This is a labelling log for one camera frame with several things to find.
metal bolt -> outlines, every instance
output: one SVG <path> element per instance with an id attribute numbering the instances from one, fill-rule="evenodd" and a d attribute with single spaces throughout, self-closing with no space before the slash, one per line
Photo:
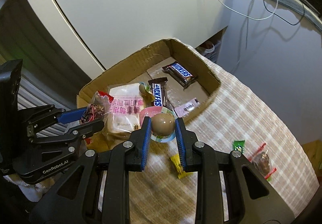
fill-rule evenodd
<path id="1" fill-rule="evenodd" d="M 88 151 L 85 152 L 85 155 L 87 157 L 92 157 L 92 156 L 95 155 L 95 151 L 94 150 L 88 150 Z"/>
<path id="2" fill-rule="evenodd" d="M 202 141 L 196 141 L 194 143 L 194 145 L 197 147 L 197 148 L 203 148 L 204 147 L 204 143 Z"/>
<path id="3" fill-rule="evenodd" d="M 131 148 L 133 143 L 131 141 L 125 141 L 123 142 L 123 147 L 125 148 Z"/>
<path id="4" fill-rule="evenodd" d="M 241 156 L 240 151 L 232 151 L 231 154 L 235 157 L 235 158 L 239 158 Z"/>

plaid tablecloth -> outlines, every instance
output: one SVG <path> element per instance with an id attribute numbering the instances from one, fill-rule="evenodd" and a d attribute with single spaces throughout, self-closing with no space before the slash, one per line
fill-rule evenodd
<path id="1" fill-rule="evenodd" d="M 187 129 L 194 131 L 200 141 L 226 153 L 231 151 L 234 140 L 244 139 L 246 157 L 266 142 L 271 162 L 277 168 L 270 184 L 295 216 L 299 215 L 319 186 L 302 147 L 286 125 L 248 87 L 202 58 L 222 85 L 215 101 L 191 121 Z M 197 173 L 178 179 L 170 161 L 170 156 L 177 153 L 175 140 L 151 141 L 146 170 L 130 172 L 132 223 L 194 223 Z"/>

red and clear snack package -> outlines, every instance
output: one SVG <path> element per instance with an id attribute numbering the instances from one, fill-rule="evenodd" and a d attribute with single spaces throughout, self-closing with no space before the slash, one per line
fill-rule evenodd
<path id="1" fill-rule="evenodd" d="M 265 179 L 268 179 L 276 171 L 270 162 L 266 143 L 263 143 L 248 160 Z"/>
<path id="2" fill-rule="evenodd" d="M 81 121 L 82 123 L 90 122 L 95 119 L 106 121 L 106 114 L 109 112 L 113 97 L 103 91 L 96 91 L 92 97 L 91 103 L 88 104 Z"/>

wooden floor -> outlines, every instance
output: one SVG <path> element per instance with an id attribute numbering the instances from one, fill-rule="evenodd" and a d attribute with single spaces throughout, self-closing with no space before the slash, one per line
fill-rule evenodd
<path id="1" fill-rule="evenodd" d="M 322 141 L 316 140 L 302 145 L 302 148 L 312 163 L 319 182 L 322 182 Z"/>

yellow candy wrapper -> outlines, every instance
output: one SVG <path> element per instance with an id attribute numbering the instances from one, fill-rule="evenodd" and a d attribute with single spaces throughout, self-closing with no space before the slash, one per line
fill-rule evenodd
<path id="1" fill-rule="evenodd" d="M 174 164 L 175 169 L 178 173 L 178 178 L 182 179 L 185 176 L 192 174 L 192 172 L 185 172 L 180 164 L 179 154 L 170 157 L 172 163 Z"/>

